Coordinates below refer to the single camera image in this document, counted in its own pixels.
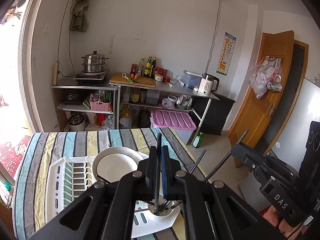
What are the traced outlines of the person right hand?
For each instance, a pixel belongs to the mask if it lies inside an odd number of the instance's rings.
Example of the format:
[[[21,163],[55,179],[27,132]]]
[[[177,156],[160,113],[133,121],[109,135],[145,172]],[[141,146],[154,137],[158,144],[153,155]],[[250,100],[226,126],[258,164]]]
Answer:
[[[307,231],[309,226],[296,226],[296,227],[291,227],[286,220],[282,219],[278,213],[276,208],[271,205],[269,209],[264,213],[263,217],[273,226],[277,227],[282,234],[287,238],[287,239],[296,239],[299,238],[300,236],[304,235],[304,233]]]

